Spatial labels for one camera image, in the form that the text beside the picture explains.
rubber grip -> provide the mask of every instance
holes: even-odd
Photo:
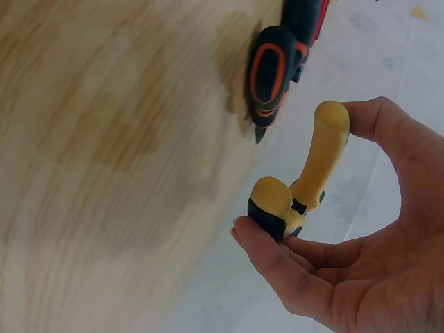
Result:
[[[291,186],[293,198],[310,212],[320,204],[327,184],[347,144],[350,118],[346,108],[334,101],[321,103],[315,111],[314,131],[302,173]]]
[[[286,26],[296,40],[311,46],[314,38],[322,0],[285,0],[282,25]]]

wooden surface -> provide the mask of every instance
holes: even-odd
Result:
[[[0,332],[155,330],[253,163],[280,4],[0,1]]]

